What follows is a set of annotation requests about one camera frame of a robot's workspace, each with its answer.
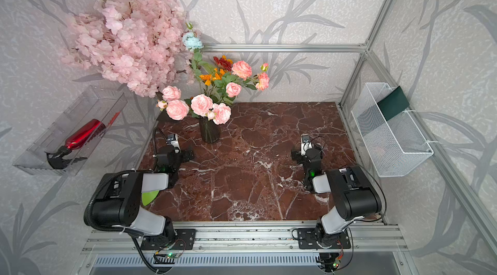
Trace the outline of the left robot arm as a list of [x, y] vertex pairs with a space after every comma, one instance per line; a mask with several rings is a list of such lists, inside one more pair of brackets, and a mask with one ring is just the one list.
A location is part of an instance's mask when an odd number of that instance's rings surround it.
[[182, 163], [193, 160], [194, 152], [169, 145], [160, 148], [155, 158], [157, 166], [152, 171], [105, 174], [85, 209], [84, 222], [95, 230], [141, 239], [141, 250], [192, 250], [194, 229], [176, 229], [169, 217], [154, 214], [145, 206], [148, 194], [174, 187]]

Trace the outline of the pink rose stem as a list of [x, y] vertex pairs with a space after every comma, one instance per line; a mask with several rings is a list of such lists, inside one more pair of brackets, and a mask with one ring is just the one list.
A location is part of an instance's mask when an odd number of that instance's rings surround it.
[[225, 91], [226, 91], [226, 95], [229, 98], [235, 98], [241, 93], [242, 86], [240, 84], [230, 82], [226, 85]]

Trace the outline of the pink carnation stem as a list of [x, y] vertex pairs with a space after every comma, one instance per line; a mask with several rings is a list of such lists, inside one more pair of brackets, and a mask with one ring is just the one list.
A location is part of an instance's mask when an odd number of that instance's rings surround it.
[[200, 118], [206, 118], [216, 125], [226, 124], [231, 117], [231, 108], [224, 104], [215, 104], [213, 100], [206, 95], [194, 96], [191, 100], [190, 108], [193, 113]]
[[165, 87], [162, 92], [162, 98], [157, 101], [157, 107], [165, 111], [168, 118], [180, 121], [183, 120], [190, 112], [188, 104], [181, 100], [181, 90], [176, 86]]

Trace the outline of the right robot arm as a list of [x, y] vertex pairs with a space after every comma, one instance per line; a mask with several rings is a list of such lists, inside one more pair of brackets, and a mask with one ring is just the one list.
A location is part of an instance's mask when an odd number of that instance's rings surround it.
[[356, 221], [366, 222], [383, 215], [386, 201], [371, 183], [373, 176], [359, 165], [334, 170], [322, 169], [322, 149], [318, 146], [292, 150], [291, 158], [304, 168], [304, 188], [315, 194], [329, 193], [334, 206], [317, 219], [314, 228], [299, 228], [296, 240], [300, 249], [349, 249], [347, 229]]

